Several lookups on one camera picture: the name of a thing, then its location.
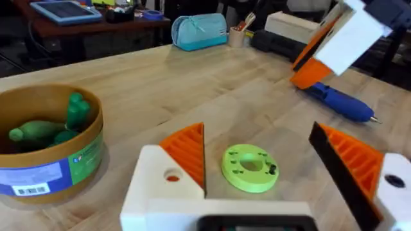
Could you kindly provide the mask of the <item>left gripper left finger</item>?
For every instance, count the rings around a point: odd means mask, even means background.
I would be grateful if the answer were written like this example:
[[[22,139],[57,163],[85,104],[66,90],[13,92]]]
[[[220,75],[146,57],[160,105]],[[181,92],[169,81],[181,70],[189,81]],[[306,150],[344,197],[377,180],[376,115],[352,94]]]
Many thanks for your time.
[[[204,124],[187,126],[141,148],[120,213],[122,230],[196,230],[189,211],[204,200]]]

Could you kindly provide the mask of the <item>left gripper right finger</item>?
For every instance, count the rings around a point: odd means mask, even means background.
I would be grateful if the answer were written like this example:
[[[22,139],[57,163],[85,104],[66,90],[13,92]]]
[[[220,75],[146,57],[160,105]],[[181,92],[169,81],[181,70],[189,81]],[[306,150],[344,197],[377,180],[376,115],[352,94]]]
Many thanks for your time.
[[[309,142],[361,230],[410,231],[410,160],[314,123]]]

